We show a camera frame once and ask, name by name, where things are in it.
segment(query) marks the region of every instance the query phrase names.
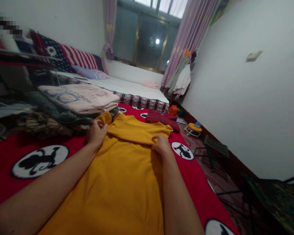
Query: folded clothes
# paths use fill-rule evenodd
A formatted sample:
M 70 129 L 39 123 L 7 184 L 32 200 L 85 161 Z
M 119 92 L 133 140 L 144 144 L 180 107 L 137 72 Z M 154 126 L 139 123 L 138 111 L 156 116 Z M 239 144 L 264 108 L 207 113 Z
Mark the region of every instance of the folded clothes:
M 64 124 L 68 127 L 78 125 L 90 125 L 91 122 L 100 115 L 100 113 L 80 115 L 75 114 L 70 110 L 60 107 L 53 103 L 40 91 L 32 91 L 25 94 L 28 101 L 37 106 L 37 108 L 48 115 L 57 122 Z M 111 117 L 114 117 L 119 112 L 119 107 L 113 108 L 109 111 Z
M 170 119 L 168 116 L 166 116 L 166 114 L 161 114 L 158 111 L 150 109 L 146 117 L 146 122 L 147 123 L 161 122 L 164 125 L 171 126 L 174 132 L 180 133 L 180 127 L 177 124 L 176 119 L 177 119 L 176 117 L 172 117 L 172 119 Z
M 118 106 L 119 96 L 93 84 L 39 86 L 52 102 L 77 114 L 104 113 Z
M 85 134 L 89 128 L 88 125 L 78 125 L 70 129 L 49 116 L 37 112 L 20 117 L 17 120 L 17 124 L 23 127 L 26 133 L 32 134 L 39 139 L 46 139 L 59 135 L 74 136 Z
M 143 83 L 143 86 L 158 89 L 158 85 L 156 83 Z

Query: window sill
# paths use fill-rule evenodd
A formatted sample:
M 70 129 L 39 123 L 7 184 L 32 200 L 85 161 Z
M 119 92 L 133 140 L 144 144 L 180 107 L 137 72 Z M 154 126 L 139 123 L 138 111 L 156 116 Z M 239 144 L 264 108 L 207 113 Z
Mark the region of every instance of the window sill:
M 151 68 L 151 67 L 147 67 L 147 66 L 140 65 L 140 64 L 135 64 L 135 63 L 132 63 L 131 61 L 124 60 L 124 59 L 118 58 L 116 56 L 114 57 L 113 60 L 115 60 L 117 62 L 120 62 L 122 64 L 126 64 L 126 65 L 130 65 L 130 66 L 133 66 L 133 67 L 138 67 L 138 68 L 141 68 L 141 69 L 149 70 L 151 72 L 155 72 L 155 73 L 159 73 L 159 74 L 164 74 L 164 71 L 159 71 L 159 70 L 156 70 L 156 69 Z

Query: pink curtain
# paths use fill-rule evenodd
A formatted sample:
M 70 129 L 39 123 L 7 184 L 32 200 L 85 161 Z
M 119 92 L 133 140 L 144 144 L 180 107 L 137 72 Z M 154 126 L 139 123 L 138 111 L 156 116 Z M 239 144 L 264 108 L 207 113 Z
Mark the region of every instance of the pink curtain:
M 104 51 L 108 59 L 113 59 L 113 49 L 111 47 L 114 29 L 115 29 L 115 20 L 117 17 L 117 0 L 106 0 L 106 34 L 107 39 L 104 45 Z
M 188 0 L 161 87 L 165 87 L 186 49 L 196 51 L 208 28 L 218 0 Z

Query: window glass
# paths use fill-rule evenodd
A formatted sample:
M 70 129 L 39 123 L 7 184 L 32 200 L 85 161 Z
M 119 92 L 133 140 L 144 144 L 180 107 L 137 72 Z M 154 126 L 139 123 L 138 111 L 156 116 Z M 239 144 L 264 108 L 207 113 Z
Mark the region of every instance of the window glass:
M 146 6 L 149 6 L 149 7 L 150 7 L 150 4 L 151 4 L 151 0 L 135 0 L 135 2 L 146 5 Z
M 157 8 L 157 3 L 158 3 L 158 0 L 153 0 L 153 8 L 154 8 L 154 9 Z
M 154 69 L 158 68 L 168 28 L 168 23 L 141 14 L 135 54 L 136 63 Z
M 170 10 L 170 15 L 181 19 L 185 11 L 186 4 L 187 4 L 187 1 L 185 0 L 173 0 L 172 7 Z
M 114 55 L 132 61 L 138 13 L 118 6 L 112 48 Z
M 166 48 L 164 50 L 163 57 L 162 57 L 161 64 L 160 64 L 160 68 L 159 68 L 159 70 L 161 70 L 161 71 L 165 71 L 167 68 L 167 62 L 170 59 L 173 45 L 175 42 L 175 38 L 176 38 L 178 31 L 179 31 L 178 27 L 173 27 L 173 26 L 170 27 Z
M 171 0 L 161 0 L 159 11 L 162 11 L 164 13 L 167 13 L 169 10 Z

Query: pink sweatshirt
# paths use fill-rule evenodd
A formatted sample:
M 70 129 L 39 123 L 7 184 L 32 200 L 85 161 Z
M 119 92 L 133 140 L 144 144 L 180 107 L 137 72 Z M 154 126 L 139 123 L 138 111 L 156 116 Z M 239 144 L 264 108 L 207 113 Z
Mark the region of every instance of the pink sweatshirt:
M 78 114 L 110 111 L 118 106 L 119 96 L 93 84 L 39 86 L 38 89 L 51 101 Z

